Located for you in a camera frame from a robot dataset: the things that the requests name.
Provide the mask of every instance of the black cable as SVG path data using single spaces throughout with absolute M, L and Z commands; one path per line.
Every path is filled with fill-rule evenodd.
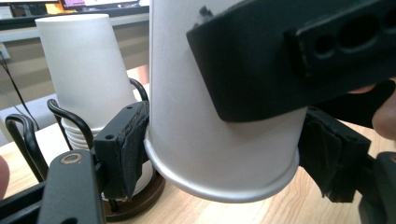
M 15 84 L 14 82 L 14 78 L 12 78 L 11 73 L 9 72 L 6 60 L 4 59 L 3 53 L 0 51 L 0 56 L 1 56 L 1 65 L 3 66 L 4 70 L 6 71 L 7 75 L 9 76 L 9 78 L 11 79 L 12 82 L 12 86 L 14 87 L 15 92 L 18 94 L 18 97 L 21 100 L 21 103 L 23 105 L 23 108 L 26 110 L 26 112 L 29 114 L 29 116 L 32 118 L 32 120 L 35 122 L 35 126 L 37 127 L 37 130 L 40 130 L 40 127 L 38 126 L 37 121 L 35 120 L 35 118 L 32 116 L 32 114 L 30 113 L 29 109 L 27 108 L 25 102 L 23 101 L 23 98 L 21 96 L 21 93 L 17 87 L 17 84 Z

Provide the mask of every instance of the wall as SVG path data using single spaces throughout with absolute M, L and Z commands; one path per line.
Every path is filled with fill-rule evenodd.
M 114 31 L 126 69 L 149 63 L 148 21 L 114 26 Z M 10 55 L 8 68 L 26 102 L 54 93 L 39 38 L 7 42 L 5 45 Z M 0 88 L 16 104 L 20 103 L 3 68 L 0 68 Z M 0 92 L 0 109 L 11 106 L 6 95 Z

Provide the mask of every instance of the light wood tabletop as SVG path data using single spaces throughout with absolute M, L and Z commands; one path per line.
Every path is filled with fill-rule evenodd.
M 372 140 L 370 154 L 373 157 L 380 151 L 396 151 L 393 141 L 380 137 L 375 131 L 348 126 Z M 67 150 L 56 124 L 37 132 L 36 137 L 47 161 Z M 6 197 L 37 184 L 14 143 L 0 147 L 0 156 L 10 169 Z M 191 196 L 168 181 L 158 202 L 121 223 L 361 223 L 360 199 L 356 193 L 354 203 L 331 203 L 321 197 L 320 190 L 302 168 L 277 195 L 256 203 L 210 202 Z

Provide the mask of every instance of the brass screw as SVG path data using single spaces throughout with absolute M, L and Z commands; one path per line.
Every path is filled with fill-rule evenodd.
M 68 154 L 68 155 L 64 156 L 61 159 L 61 163 L 63 163 L 63 164 L 71 164 L 71 163 L 75 163 L 77 161 L 80 161 L 81 158 L 82 158 L 82 155 L 80 153 L 71 153 L 71 154 Z

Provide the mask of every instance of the wooden base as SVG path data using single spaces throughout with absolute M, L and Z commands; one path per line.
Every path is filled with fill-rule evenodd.
M 123 221 L 129 217 L 137 215 L 151 205 L 155 204 L 163 193 L 165 179 L 154 170 L 148 185 L 136 194 L 130 202 L 117 202 L 118 211 L 112 212 L 110 203 L 104 202 L 106 221 Z

